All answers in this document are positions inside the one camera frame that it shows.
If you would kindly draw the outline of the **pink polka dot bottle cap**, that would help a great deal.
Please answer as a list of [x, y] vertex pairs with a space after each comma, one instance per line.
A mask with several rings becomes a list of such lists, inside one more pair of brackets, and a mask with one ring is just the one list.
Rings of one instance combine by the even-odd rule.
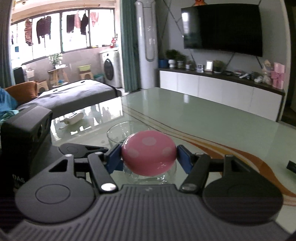
[[167, 172], [177, 158], [174, 141], [158, 131], [130, 135], [121, 146], [124, 164], [135, 174], [157, 176]]

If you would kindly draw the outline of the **white tower air conditioner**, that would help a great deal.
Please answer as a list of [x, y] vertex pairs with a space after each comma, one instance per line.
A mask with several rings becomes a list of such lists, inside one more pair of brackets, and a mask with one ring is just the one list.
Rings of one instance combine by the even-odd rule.
[[158, 40], [156, 22], [156, 2], [136, 1], [137, 37], [140, 66], [140, 86], [142, 89], [157, 85]]

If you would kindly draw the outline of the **doll figurine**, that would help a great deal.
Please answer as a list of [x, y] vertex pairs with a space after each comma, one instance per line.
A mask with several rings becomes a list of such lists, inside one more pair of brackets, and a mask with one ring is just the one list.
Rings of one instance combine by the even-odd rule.
[[265, 60], [262, 65], [262, 72], [263, 72], [263, 83], [267, 85], [272, 85], [272, 79], [271, 79], [271, 71], [272, 66], [271, 63], [268, 60]]

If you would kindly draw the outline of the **pink gift box with bow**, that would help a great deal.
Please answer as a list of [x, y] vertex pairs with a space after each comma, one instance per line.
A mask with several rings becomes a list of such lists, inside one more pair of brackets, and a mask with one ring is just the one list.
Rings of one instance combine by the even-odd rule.
[[281, 63], [274, 62], [273, 71], [271, 72], [271, 78], [273, 79], [273, 87], [283, 90], [285, 66]]

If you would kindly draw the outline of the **black wall television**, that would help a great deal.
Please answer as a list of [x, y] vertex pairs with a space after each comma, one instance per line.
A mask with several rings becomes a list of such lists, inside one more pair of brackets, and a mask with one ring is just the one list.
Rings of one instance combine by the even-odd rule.
[[256, 4], [208, 4], [181, 9], [185, 49], [263, 56], [262, 26]]

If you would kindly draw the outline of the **white washing machine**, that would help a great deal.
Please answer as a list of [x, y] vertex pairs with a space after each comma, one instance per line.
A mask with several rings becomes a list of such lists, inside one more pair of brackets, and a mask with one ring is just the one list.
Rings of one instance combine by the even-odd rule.
[[99, 54], [104, 82], [115, 88], [122, 87], [121, 67], [118, 49], [109, 49]]

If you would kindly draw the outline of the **grey covered sofa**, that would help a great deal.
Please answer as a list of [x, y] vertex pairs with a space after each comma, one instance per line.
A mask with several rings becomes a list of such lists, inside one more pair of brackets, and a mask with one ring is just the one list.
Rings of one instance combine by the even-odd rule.
[[57, 118], [120, 96], [121, 91], [115, 87], [86, 79], [45, 91], [39, 97], [19, 105], [17, 110], [39, 105], [50, 109], [53, 117]]

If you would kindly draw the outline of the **white picture frame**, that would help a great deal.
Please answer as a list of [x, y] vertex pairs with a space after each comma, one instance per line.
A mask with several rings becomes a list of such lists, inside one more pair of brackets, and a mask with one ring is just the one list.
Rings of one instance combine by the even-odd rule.
[[214, 61], [207, 60], [206, 65], [205, 65], [205, 71], [212, 72], [213, 71], [213, 66], [214, 66]]

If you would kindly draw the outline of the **white tv cabinet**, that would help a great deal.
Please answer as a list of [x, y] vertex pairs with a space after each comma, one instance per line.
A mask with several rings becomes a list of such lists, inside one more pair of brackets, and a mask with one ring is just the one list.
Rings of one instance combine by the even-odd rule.
[[279, 119], [284, 96], [283, 92], [269, 88], [175, 69], [160, 69], [159, 84], [163, 89], [224, 104], [272, 121]]

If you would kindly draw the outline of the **orange cushion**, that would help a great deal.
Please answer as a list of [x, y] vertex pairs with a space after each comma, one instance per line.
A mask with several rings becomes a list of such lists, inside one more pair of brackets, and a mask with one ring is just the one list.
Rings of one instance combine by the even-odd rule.
[[10, 86], [5, 90], [21, 105], [38, 97], [37, 87], [37, 82], [28, 81]]

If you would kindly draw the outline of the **clear drinking glass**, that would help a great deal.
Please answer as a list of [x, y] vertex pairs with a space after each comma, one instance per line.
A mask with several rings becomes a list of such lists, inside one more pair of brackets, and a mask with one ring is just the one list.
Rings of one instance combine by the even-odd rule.
[[132, 134], [148, 131], [150, 127], [140, 121], [124, 121], [112, 126], [106, 133], [110, 147], [113, 148], [117, 144], [123, 142]]

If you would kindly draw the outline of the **small wooden stool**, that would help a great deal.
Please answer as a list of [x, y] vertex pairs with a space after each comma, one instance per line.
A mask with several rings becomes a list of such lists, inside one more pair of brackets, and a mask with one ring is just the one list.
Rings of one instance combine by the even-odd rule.
[[93, 73], [91, 71], [82, 71], [79, 73], [80, 79], [85, 80], [85, 79], [94, 79]]

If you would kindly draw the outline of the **teal curtain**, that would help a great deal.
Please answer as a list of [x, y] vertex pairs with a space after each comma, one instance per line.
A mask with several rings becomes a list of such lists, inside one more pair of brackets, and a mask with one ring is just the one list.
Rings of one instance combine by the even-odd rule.
[[125, 90], [140, 89], [140, 68], [135, 1], [120, 2], [121, 52]]

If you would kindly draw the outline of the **black strip on table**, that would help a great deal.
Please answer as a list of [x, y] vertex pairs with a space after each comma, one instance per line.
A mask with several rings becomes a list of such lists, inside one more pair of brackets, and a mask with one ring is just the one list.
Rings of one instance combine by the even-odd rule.
[[296, 163], [288, 161], [287, 169], [296, 174]]

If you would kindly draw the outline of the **potted plant in white pot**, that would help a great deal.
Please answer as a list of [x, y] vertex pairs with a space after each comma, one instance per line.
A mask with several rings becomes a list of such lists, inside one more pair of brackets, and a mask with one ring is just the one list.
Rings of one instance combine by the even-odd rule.
[[166, 51], [166, 58], [168, 59], [168, 64], [170, 68], [176, 67], [176, 59], [178, 54], [179, 54], [179, 51], [175, 49], [168, 49]]

